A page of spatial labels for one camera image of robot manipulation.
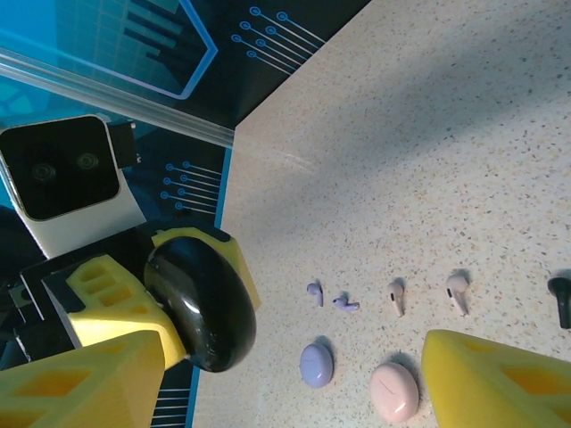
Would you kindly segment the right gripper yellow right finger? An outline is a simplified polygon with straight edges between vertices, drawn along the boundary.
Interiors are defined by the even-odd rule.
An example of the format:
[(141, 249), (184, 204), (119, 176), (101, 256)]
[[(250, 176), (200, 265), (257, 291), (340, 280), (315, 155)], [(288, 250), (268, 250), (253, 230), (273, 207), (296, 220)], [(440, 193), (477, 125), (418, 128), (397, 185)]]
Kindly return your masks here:
[(440, 427), (568, 427), (570, 363), (449, 330), (427, 333), (421, 372)]

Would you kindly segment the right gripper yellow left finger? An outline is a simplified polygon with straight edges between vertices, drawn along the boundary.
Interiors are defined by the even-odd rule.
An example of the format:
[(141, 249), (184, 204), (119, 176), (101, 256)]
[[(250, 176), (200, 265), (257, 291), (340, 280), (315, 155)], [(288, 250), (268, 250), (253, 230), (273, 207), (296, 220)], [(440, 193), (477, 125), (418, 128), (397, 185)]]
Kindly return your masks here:
[(155, 331), (13, 367), (1, 373), (1, 425), (148, 427), (163, 374)]

